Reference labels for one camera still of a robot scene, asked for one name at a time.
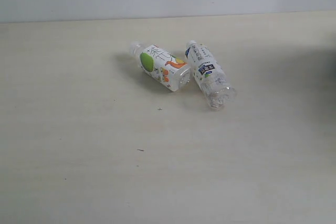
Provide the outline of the green fruit tea bottle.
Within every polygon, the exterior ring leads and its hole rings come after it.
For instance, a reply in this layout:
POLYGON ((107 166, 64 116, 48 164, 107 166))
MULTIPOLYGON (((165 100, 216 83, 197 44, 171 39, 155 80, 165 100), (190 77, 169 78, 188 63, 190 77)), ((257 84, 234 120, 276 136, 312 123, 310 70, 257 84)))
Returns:
POLYGON ((155 44, 135 41, 130 46, 130 54, 147 75, 172 92, 190 81, 191 68, 188 63, 155 44))

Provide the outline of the clear blue label bottle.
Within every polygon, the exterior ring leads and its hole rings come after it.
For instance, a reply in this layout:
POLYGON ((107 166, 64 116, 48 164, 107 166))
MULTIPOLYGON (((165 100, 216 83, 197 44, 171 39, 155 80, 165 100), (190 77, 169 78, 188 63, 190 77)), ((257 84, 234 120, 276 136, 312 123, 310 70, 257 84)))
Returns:
POLYGON ((210 108, 219 110, 225 102, 233 100, 236 90, 210 50, 194 40, 186 44, 185 52, 192 76, 206 98, 210 108))

